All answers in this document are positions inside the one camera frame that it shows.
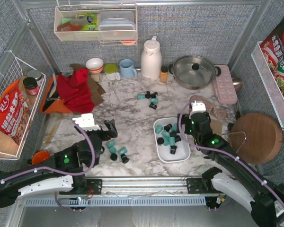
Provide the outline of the tan scouring pad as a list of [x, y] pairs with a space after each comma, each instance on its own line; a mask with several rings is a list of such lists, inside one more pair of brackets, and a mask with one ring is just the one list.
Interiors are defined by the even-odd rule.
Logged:
[[213, 130], [213, 133], [222, 136], [222, 128], [223, 128], [223, 123], [218, 121], [218, 120], [211, 120], [210, 126]]

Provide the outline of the white storage basket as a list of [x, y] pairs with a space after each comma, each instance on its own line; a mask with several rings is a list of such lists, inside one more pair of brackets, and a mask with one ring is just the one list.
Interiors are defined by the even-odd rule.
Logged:
[[191, 155], [189, 144], [178, 132], [177, 118], [161, 118], [154, 122], [153, 131], [159, 159], [165, 163], [188, 160]]

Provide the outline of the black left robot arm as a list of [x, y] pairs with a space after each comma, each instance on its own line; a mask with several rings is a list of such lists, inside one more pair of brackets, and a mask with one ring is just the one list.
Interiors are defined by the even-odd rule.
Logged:
[[95, 123], [93, 114], [73, 118], [76, 130], [85, 139], [56, 152], [53, 156], [12, 172], [0, 170], [0, 209], [19, 198], [47, 192], [82, 193], [87, 187], [85, 174], [99, 163], [102, 143], [117, 138], [114, 120], [105, 120], [107, 130]]

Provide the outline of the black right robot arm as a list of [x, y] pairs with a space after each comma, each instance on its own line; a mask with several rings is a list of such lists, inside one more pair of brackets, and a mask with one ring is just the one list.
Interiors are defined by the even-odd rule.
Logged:
[[276, 185], [257, 173], [232, 149], [221, 136], [213, 133], [211, 118], [201, 101], [187, 103], [189, 114], [177, 116], [177, 126], [182, 136], [192, 135], [185, 141], [204, 155], [228, 170], [235, 179], [227, 177], [220, 169], [211, 170], [205, 185], [225, 193], [248, 210], [260, 227], [284, 227], [284, 184]]

